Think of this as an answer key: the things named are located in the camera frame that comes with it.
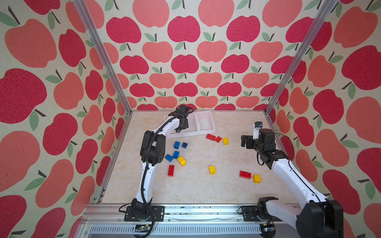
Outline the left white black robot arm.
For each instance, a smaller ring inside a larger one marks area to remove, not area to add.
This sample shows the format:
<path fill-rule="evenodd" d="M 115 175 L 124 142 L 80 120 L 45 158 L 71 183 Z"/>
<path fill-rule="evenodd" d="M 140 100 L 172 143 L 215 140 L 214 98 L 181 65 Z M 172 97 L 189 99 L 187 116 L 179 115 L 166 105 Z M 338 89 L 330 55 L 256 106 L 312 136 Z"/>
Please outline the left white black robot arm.
<path fill-rule="evenodd" d="M 142 176 L 138 193 L 133 199 L 132 211 L 135 216 L 147 219 L 153 215 L 151 208 L 153 180 L 156 167 L 165 157 L 166 136 L 172 132 L 181 132 L 189 127 L 188 115 L 194 112 L 194 108 L 180 105 L 171 112 L 166 121 L 153 131 L 146 131 L 143 136 L 140 149 L 142 160 Z"/>

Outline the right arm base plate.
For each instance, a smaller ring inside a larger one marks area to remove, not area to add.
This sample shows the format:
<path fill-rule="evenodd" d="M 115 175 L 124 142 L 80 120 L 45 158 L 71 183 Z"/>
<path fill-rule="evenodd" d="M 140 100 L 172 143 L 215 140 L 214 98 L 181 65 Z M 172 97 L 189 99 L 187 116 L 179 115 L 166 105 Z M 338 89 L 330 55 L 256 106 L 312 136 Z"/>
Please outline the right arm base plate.
<path fill-rule="evenodd" d="M 237 213 L 242 215 L 245 222 L 282 222 L 282 220 L 271 217 L 263 206 L 241 206 Z"/>

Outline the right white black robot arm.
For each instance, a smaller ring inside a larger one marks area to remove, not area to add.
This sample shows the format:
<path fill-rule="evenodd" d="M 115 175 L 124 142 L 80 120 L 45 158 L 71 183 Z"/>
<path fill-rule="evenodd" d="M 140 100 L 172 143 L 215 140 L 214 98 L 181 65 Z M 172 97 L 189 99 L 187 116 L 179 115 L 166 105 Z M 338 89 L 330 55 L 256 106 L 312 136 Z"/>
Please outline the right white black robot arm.
<path fill-rule="evenodd" d="M 294 167 L 287 154 L 276 148 L 275 133 L 255 125 L 253 135 L 242 135 L 241 146 L 257 152 L 257 162 L 275 172 L 294 194 L 299 207 L 279 202 L 273 196 L 259 199 L 255 214 L 261 224 L 261 235 L 272 238 L 276 233 L 269 222 L 277 218 L 291 227 L 302 238 L 344 237 L 343 207 L 336 200 L 329 200 L 314 188 Z"/>

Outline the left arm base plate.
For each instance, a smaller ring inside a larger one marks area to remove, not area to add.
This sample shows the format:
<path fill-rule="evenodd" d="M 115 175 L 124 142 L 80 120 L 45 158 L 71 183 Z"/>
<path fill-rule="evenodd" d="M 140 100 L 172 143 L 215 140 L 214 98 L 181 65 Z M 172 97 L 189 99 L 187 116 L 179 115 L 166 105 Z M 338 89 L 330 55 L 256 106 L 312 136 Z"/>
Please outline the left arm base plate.
<path fill-rule="evenodd" d="M 164 220 L 165 206 L 151 206 L 150 208 L 135 208 L 128 206 L 124 221 L 126 222 L 162 222 Z"/>

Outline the yellow six-stud lego brick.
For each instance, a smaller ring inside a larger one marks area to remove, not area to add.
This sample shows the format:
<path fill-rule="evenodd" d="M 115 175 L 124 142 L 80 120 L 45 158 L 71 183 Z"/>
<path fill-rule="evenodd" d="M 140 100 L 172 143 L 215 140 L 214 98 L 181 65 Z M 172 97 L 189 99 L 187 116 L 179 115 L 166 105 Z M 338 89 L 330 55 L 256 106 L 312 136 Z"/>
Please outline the yellow six-stud lego brick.
<path fill-rule="evenodd" d="M 226 138 L 226 137 L 223 138 L 223 144 L 224 145 L 228 145 L 229 144 L 228 138 Z"/>

